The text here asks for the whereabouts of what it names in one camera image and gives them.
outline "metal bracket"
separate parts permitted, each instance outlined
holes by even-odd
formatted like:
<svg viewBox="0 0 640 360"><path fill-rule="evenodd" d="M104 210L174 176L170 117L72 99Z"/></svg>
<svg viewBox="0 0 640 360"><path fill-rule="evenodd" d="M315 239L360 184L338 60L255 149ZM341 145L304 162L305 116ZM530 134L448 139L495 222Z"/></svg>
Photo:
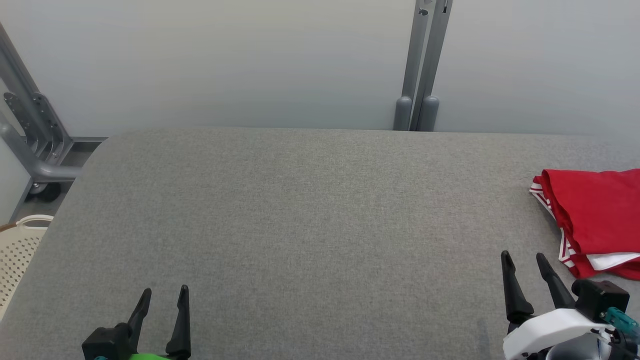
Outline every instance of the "metal bracket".
<svg viewBox="0 0 640 360"><path fill-rule="evenodd" d="M51 151L45 161L53 165L59 165L62 159L71 150L72 141L60 123L60 119L51 107L49 100L41 93L34 93L32 97L40 118L51 130Z"/></svg>
<svg viewBox="0 0 640 360"><path fill-rule="evenodd" d="M24 130L27 145L33 153L39 157L47 145L47 141L44 140L40 129L37 126L31 126L29 117L24 112L24 107L16 95L10 92L4 93L4 101L7 106L9 106L9 109L13 112L13 116L15 116L16 120L18 120L18 123Z"/></svg>

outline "white wall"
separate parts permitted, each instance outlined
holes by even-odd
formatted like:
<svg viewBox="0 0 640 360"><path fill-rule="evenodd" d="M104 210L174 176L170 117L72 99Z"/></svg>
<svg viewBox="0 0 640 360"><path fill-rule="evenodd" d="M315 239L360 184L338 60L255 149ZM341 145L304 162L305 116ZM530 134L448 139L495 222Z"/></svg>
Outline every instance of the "white wall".
<svg viewBox="0 0 640 360"><path fill-rule="evenodd" d="M640 138L640 1L455 0L437 131Z"/></svg>
<svg viewBox="0 0 640 360"><path fill-rule="evenodd" d="M0 21L71 136L391 129L415 0L20 0Z"/></svg>

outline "gray floor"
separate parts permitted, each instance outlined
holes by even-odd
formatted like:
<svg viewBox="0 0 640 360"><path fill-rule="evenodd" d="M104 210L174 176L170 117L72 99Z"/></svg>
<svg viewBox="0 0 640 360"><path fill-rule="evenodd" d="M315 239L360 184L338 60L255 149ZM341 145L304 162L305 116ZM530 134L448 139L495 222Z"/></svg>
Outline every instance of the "gray floor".
<svg viewBox="0 0 640 360"><path fill-rule="evenodd" d="M95 148L100 143L75 143L71 151L62 161L62 165L83 166L85 161L91 156ZM55 216L60 204L65 200L65 196L69 191L72 183L62 183L62 193L52 202L44 202L40 199L33 198L26 200L20 205L17 216L14 220L20 220L29 215L45 214Z"/></svg>

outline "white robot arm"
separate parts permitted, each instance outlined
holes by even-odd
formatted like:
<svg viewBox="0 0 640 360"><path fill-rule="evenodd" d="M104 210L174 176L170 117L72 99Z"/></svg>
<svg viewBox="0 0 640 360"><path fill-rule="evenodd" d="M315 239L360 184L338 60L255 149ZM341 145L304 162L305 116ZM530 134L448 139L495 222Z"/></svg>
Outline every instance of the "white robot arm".
<svg viewBox="0 0 640 360"><path fill-rule="evenodd" d="M509 252L502 252L502 280L509 320L507 360L631 360L637 357L637 323L624 314L629 294L609 281L577 280L574 300L543 254L538 267L556 307L534 316Z"/></svg>

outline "red cloth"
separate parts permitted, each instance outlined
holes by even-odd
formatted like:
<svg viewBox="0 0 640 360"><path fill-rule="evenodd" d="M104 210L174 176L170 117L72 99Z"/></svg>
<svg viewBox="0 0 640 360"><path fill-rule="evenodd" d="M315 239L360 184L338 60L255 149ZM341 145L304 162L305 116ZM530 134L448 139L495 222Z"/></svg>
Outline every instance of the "red cloth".
<svg viewBox="0 0 640 360"><path fill-rule="evenodd" d="M640 253L640 169L624 172L544 170L541 191L567 241L563 261L577 278L597 274L586 255ZM640 280L640 258L605 271Z"/></svg>

